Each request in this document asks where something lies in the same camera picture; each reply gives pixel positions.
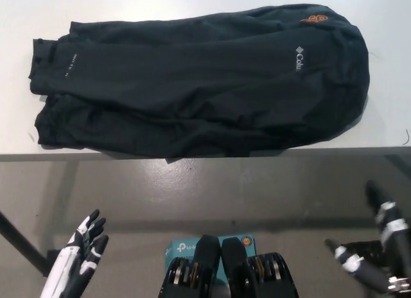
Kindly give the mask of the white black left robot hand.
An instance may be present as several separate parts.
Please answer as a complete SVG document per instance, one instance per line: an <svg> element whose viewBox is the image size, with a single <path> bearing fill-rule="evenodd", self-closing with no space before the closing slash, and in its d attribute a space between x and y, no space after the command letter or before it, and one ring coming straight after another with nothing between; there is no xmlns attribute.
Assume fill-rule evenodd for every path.
<svg viewBox="0 0 411 298"><path fill-rule="evenodd" d="M81 297L92 279L109 242L106 218L95 209L86 216L51 267L41 298Z"/></svg>

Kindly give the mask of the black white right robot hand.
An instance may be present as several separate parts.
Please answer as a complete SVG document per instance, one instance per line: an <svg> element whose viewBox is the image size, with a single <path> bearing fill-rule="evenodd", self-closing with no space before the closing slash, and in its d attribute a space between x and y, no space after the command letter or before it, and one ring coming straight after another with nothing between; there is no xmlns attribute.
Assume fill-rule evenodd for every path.
<svg viewBox="0 0 411 298"><path fill-rule="evenodd" d="M365 196L378 240L324 244L342 270L366 289L391 297L410 297L410 226L396 201L373 180L365 184Z"/></svg>

